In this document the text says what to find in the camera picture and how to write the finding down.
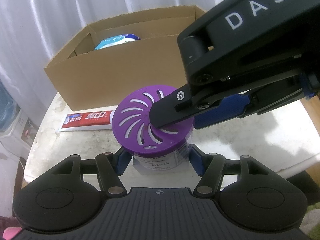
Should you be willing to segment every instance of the toothpaste tube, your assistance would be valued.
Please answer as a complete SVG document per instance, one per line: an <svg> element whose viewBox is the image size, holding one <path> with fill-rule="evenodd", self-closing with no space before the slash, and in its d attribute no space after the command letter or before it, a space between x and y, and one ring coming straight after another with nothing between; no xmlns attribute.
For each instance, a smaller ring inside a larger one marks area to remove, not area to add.
<svg viewBox="0 0 320 240"><path fill-rule="evenodd" d="M137 40L141 40L141 39L134 34L117 35L101 41L99 45L95 48L95 50L111 47L111 46L126 43L126 42L137 41Z"/></svg>
<svg viewBox="0 0 320 240"><path fill-rule="evenodd" d="M97 111L89 113L67 114L59 132L111 129L115 111Z"/></svg>

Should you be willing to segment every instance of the red toothpaste packaging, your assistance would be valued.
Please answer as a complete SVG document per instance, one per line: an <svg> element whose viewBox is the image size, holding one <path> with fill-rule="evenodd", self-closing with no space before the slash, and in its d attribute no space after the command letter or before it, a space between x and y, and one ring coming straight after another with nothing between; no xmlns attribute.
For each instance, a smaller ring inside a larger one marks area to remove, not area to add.
<svg viewBox="0 0 320 240"><path fill-rule="evenodd" d="M59 132L111 129L114 110L67 114Z"/></svg>

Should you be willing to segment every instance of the green fabric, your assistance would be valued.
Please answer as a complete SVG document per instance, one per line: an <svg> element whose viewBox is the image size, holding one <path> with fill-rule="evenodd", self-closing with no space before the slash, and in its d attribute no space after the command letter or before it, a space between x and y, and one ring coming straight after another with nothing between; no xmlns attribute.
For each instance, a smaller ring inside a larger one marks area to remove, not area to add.
<svg viewBox="0 0 320 240"><path fill-rule="evenodd" d="M320 209L320 202L314 204L313 206L308 206L307 213L314 209Z"/></svg>
<svg viewBox="0 0 320 240"><path fill-rule="evenodd" d="M317 224L312 230L309 232L308 236L312 240L319 240L320 239L320 224Z"/></svg>
<svg viewBox="0 0 320 240"><path fill-rule="evenodd" d="M307 213L314 209L320 209L320 202L314 204L313 206L308 206ZM314 228L312 228L312 230L308 233L308 236L312 240L320 240L320 224L317 224Z"/></svg>

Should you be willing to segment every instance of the crosshair marking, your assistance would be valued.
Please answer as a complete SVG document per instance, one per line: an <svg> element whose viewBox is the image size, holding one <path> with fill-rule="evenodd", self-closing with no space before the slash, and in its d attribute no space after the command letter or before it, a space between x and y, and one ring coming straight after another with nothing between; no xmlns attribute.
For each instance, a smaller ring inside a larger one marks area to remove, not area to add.
<svg viewBox="0 0 320 240"><path fill-rule="evenodd" d="M162 194L164 193L164 191L159 189L159 190L156 191L156 193L157 193L158 195L162 195Z"/></svg>

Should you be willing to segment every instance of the cardboard box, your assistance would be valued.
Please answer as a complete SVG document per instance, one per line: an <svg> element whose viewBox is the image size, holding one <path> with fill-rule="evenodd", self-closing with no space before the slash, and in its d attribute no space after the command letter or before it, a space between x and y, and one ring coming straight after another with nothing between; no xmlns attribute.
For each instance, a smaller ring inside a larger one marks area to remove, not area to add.
<svg viewBox="0 0 320 240"><path fill-rule="evenodd" d="M186 83L177 36L204 14L196 6L157 8L87 25L44 69L73 111L117 105L149 85ZM133 33L139 41L94 50L108 37Z"/></svg>

